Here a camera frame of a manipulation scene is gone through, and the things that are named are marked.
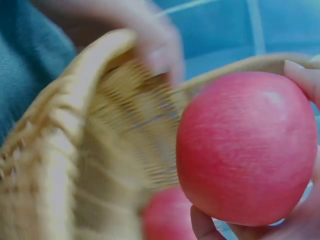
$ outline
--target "blue tile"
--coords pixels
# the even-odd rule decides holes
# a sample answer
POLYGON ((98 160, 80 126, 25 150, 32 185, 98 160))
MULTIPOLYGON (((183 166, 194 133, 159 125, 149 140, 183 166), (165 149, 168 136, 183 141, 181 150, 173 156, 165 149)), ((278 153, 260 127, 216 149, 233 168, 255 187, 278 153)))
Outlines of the blue tile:
POLYGON ((255 54, 253 46, 230 48, 210 52, 186 60, 186 79, 207 73, 224 65, 251 57, 255 54))
POLYGON ((157 4, 159 8, 165 10, 168 8, 191 2, 191 0, 154 0, 153 2, 157 4))
POLYGON ((320 144, 320 115, 315 116, 315 122, 318 130, 318 144, 320 144))
POLYGON ((245 0, 213 1, 169 17, 181 32, 187 59, 253 44, 245 0))
POLYGON ((266 44, 319 44, 319 0, 259 0, 266 44))
POLYGON ((315 116, 320 115, 319 109, 317 108, 317 106, 313 102, 311 102, 311 107, 312 107, 312 110, 313 110, 315 116))
POLYGON ((265 46, 267 53, 279 53, 279 52, 292 52, 301 53, 307 55, 320 54, 320 42, 316 44, 303 44, 303 43, 268 43, 265 46))

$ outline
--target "tile grout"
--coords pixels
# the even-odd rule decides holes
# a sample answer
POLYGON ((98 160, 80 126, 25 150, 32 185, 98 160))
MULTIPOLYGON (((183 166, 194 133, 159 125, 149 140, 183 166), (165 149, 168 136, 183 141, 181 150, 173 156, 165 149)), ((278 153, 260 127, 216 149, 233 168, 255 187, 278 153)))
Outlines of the tile grout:
POLYGON ((193 0, 193 1, 189 1, 180 5, 176 5, 173 7, 169 7, 163 11, 161 11, 160 13, 157 14, 157 16, 163 16, 163 15, 168 15, 168 14, 173 14, 176 12, 180 12, 186 9, 191 9, 200 5, 205 5, 205 4, 209 4, 212 2, 217 2, 217 1, 221 1, 221 0, 193 0))

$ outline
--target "fingernail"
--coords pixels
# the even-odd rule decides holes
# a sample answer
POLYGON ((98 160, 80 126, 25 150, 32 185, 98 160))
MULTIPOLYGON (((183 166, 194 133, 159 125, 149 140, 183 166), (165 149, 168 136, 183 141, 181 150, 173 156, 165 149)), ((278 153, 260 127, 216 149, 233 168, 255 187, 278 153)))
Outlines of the fingernail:
POLYGON ((153 74, 159 75, 168 72, 168 62, 164 48, 157 49, 147 56, 147 64, 151 67, 153 74))
POLYGON ((290 69, 304 69, 304 67, 301 66, 300 64, 293 61, 289 61, 289 60, 284 61, 284 66, 290 69))

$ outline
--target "red apple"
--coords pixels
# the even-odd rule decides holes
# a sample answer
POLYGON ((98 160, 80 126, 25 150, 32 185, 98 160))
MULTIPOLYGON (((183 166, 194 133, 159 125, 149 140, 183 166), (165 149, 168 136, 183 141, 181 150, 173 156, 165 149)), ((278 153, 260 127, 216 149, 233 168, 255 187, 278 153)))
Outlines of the red apple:
POLYGON ((156 193, 143 213, 146 240, 197 240, 190 208, 179 185, 156 193))
POLYGON ((262 226, 286 217, 311 178, 317 129, 290 79, 267 72, 220 77, 187 106, 176 166, 186 197, 213 218, 262 226))

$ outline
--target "woven basket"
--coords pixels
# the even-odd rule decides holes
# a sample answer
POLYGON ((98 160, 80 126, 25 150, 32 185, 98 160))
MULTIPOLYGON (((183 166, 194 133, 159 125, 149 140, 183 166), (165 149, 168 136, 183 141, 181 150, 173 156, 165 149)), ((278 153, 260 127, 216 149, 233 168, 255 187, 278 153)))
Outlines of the woven basket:
POLYGON ((171 90, 135 59, 135 35, 109 32, 46 87, 1 149, 0 239, 141 240, 140 210, 178 183, 176 131, 187 103, 231 72, 283 73, 297 54, 251 57, 171 90))

